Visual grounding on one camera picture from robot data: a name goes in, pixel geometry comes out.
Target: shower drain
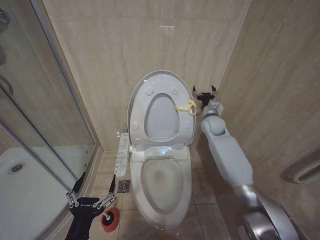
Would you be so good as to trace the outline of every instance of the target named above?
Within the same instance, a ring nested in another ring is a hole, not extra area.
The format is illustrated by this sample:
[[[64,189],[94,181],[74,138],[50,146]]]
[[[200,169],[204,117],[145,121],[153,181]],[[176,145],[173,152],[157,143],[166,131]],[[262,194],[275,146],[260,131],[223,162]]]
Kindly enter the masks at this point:
[[[20,169],[22,169],[22,167],[23,167],[23,165],[22,165],[21,163],[16,164],[16,165],[14,165],[14,166],[11,168],[11,172],[16,173],[16,172],[18,172]]]
[[[130,180],[119,181],[118,194],[129,193]]]

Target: wall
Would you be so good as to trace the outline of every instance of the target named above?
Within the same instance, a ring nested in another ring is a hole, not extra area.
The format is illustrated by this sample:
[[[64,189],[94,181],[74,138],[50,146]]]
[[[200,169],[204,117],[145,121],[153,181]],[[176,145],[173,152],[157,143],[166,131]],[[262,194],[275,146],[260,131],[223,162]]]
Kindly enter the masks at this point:
[[[105,151],[118,149],[131,93],[169,70],[218,87],[250,0],[43,0]],[[197,126],[194,144],[200,135]]]
[[[286,179],[288,169],[320,149],[319,93],[320,1],[253,0],[218,93],[222,117],[253,167],[256,186],[284,206],[308,239],[320,239],[320,179],[306,185]],[[205,144],[200,139],[199,153]],[[208,157],[202,153],[202,160]],[[237,239],[237,221],[228,215],[241,213],[239,206],[230,208],[229,189],[216,189]]]

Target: white toilet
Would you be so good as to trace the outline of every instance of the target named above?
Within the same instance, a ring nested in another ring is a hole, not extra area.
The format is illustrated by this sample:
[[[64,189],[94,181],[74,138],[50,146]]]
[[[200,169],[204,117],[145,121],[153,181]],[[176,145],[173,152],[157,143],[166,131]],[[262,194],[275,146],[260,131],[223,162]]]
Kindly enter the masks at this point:
[[[188,145],[196,117],[181,109],[187,109],[191,100],[192,94],[179,76],[155,71],[138,83],[128,106],[134,200],[143,217],[161,230],[178,226],[190,204]]]

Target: red toilet plunger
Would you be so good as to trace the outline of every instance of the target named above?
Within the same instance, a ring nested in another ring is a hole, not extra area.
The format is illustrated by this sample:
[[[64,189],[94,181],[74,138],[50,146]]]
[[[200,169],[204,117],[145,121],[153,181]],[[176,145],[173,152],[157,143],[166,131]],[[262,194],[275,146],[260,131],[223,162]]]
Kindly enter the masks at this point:
[[[113,232],[119,225],[119,210],[114,207],[104,211],[101,215],[101,225],[107,233]]]

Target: shower enclosure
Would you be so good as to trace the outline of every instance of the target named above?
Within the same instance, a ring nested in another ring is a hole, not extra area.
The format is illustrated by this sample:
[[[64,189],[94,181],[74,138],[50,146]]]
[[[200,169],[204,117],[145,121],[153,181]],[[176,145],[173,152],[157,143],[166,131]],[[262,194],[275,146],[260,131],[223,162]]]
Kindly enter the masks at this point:
[[[0,0],[0,239],[31,240],[66,206],[93,131],[29,1]]]

